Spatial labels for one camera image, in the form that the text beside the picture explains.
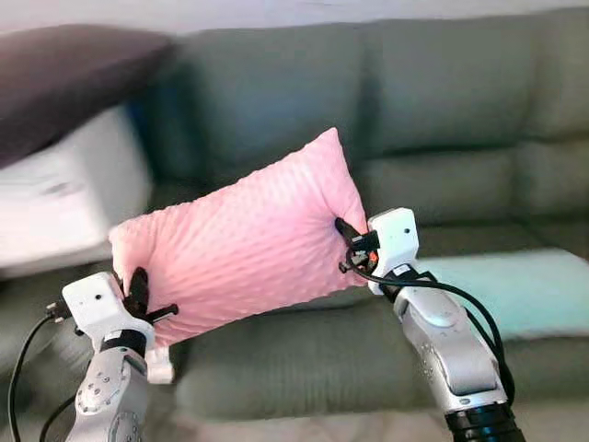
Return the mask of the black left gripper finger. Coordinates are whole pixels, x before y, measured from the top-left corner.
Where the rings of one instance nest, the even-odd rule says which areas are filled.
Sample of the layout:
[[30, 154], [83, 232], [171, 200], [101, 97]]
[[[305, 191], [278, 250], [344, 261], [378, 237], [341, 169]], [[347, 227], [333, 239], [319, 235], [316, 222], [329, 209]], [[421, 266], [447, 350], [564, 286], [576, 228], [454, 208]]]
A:
[[136, 268], [126, 290], [126, 310], [135, 319], [147, 320], [150, 316], [150, 284], [148, 284], [147, 270]]

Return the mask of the pale teal pillow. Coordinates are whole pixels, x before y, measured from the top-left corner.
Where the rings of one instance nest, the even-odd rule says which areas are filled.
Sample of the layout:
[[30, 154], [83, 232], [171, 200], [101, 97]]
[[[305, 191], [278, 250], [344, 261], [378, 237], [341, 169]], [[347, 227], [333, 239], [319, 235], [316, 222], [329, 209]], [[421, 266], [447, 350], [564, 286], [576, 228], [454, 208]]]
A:
[[425, 258], [439, 282], [466, 290], [497, 321], [504, 340], [589, 336], [589, 265], [565, 250]]

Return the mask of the dark grey cushion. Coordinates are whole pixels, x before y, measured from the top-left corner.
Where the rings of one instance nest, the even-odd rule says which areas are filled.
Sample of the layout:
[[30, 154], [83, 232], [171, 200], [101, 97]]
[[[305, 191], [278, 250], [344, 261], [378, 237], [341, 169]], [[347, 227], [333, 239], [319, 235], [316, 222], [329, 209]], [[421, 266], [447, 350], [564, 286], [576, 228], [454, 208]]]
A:
[[0, 34], [0, 169], [121, 104], [176, 50], [164, 33], [96, 24]]

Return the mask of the dark green leather sofa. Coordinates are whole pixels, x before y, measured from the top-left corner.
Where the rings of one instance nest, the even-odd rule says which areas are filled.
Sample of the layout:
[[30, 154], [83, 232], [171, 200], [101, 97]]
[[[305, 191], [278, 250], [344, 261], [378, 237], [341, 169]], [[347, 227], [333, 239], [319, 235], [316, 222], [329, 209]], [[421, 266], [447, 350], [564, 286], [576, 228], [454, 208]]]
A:
[[[415, 211], [424, 258], [588, 252], [588, 11], [219, 29], [130, 101], [151, 209], [335, 127], [370, 214]], [[433, 410], [387, 300], [354, 287], [174, 346], [153, 409], [214, 420]]]

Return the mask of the pink dimpled pillow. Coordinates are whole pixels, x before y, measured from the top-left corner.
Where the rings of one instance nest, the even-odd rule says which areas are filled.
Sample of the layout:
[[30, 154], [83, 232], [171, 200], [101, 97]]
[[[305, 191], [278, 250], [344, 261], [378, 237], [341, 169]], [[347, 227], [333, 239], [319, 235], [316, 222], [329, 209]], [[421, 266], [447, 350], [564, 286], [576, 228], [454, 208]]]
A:
[[169, 346], [361, 285], [340, 270], [337, 219], [367, 229], [340, 135], [328, 129], [231, 185], [118, 224], [113, 268], [125, 281], [146, 271], [151, 310], [177, 307], [156, 325], [156, 344]]

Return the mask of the white drawer unit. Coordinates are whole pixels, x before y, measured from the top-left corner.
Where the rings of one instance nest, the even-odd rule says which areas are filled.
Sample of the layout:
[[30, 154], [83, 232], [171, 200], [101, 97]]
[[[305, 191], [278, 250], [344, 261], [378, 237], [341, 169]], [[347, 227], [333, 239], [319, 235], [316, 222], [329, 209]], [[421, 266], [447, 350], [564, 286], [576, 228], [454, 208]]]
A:
[[0, 278], [109, 260], [109, 233], [141, 215], [153, 184], [126, 109], [0, 169]]

